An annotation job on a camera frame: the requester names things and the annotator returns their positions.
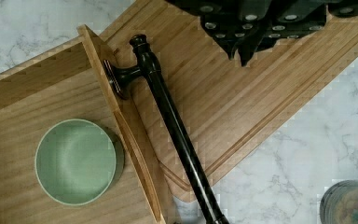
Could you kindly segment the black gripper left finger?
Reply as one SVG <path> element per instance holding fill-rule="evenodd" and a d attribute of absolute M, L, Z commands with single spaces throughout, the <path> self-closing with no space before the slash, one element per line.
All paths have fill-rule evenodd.
<path fill-rule="evenodd" d="M 166 0 L 200 18 L 200 25 L 232 60 L 251 60 L 258 51 L 270 49 L 266 37 L 272 0 Z"/>

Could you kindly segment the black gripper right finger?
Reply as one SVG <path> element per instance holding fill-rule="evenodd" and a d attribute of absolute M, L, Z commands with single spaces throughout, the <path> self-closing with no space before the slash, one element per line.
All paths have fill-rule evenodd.
<path fill-rule="evenodd" d="M 273 48 L 280 38 L 301 38 L 322 30 L 327 14 L 358 16 L 358 0 L 240 0 L 238 18 L 255 29 L 238 48 L 245 66 L 258 51 Z"/>

